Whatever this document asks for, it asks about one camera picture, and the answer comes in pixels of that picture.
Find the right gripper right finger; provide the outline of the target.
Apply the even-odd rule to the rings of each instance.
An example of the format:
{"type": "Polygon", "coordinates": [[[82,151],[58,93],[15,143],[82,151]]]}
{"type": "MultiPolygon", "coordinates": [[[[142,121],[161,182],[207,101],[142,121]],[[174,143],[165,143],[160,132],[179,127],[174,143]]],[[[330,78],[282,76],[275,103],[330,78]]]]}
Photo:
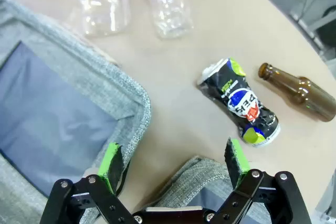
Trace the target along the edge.
{"type": "Polygon", "coordinates": [[[233,191],[214,213],[210,223],[240,223],[254,203],[266,207],[272,223],[311,223],[291,172],[280,171],[270,176],[250,168],[236,139],[228,139],[224,157],[233,191]]]}

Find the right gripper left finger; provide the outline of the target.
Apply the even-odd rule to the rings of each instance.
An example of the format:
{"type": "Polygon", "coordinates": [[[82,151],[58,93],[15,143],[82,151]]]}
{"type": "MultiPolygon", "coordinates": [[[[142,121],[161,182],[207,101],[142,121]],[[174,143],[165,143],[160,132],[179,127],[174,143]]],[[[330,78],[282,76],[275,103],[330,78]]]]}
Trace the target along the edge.
{"type": "Polygon", "coordinates": [[[40,223],[80,223],[100,215],[107,223],[134,223],[118,199],[117,186],[124,169],[121,145],[111,143],[97,174],[73,183],[57,180],[50,192],[40,223]]]}

